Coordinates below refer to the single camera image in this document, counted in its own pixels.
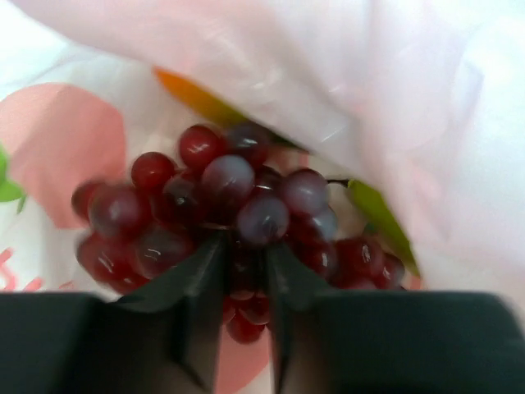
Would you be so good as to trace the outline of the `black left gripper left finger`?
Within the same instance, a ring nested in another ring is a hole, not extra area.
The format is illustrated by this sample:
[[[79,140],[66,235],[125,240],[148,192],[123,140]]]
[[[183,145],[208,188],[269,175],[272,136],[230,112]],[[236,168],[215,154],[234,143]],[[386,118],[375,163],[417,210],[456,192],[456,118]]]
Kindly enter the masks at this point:
[[[226,241],[119,300],[89,293],[1,296],[4,393],[210,393]]]

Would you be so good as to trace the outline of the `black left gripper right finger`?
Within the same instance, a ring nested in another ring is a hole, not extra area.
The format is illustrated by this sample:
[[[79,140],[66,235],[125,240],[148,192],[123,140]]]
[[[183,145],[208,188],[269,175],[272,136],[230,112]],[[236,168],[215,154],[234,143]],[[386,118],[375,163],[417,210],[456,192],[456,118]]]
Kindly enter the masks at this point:
[[[521,393],[524,334],[498,296],[339,290],[264,253],[277,393]]]

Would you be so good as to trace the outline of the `green orange fake mango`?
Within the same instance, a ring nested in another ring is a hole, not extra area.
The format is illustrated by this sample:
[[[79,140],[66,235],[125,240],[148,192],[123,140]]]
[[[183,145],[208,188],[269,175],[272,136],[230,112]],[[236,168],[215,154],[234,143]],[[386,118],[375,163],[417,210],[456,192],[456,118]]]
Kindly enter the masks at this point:
[[[174,98],[221,127],[233,126],[247,119],[232,106],[182,76],[171,74],[158,67],[153,68],[153,74],[161,86]],[[273,134],[272,139],[274,148],[270,160],[279,170],[289,172],[297,167],[307,167],[310,157],[308,151],[278,135]],[[413,275],[419,276],[409,240],[387,207],[381,193],[355,179],[344,181],[343,185],[346,187],[346,195],[350,202],[376,227],[380,235],[384,237],[386,244],[401,258],[405,267]]]

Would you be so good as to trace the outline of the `red fake grape bunch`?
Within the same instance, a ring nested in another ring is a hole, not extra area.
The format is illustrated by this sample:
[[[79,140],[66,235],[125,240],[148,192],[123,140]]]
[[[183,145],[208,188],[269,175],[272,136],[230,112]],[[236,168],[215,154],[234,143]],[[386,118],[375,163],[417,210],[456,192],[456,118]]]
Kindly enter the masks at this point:
[[[79,265],[124,295],[190,257],[207,236],[223,234],[223,322],[242,345],[270,326],[262,251],[277,242],[334,287],[399,290],[404,265],[374,230],[338,238],[327,180],[307,167],[280,174],[267,164],[271,146],[269,131],[252,122],[225,132],[194,125],[179,139],[178,160],[146,152],[132,163],[129,182],[79,184],[71,207],[89,224],[76,246]]]

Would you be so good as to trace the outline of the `pink plastic bag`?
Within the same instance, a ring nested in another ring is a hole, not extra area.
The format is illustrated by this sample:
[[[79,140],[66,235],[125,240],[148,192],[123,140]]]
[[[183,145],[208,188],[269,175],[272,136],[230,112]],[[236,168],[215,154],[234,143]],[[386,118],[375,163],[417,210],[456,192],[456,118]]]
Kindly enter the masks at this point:
[[[524,334],[524,5],[500,1],[4,1],[1,296],[120,294],[75,262],[69,198],[202,117],[182,76],[381,193],[419,291],[500,297]],[[210,393],[277,393],[272,331],[221,325]]]

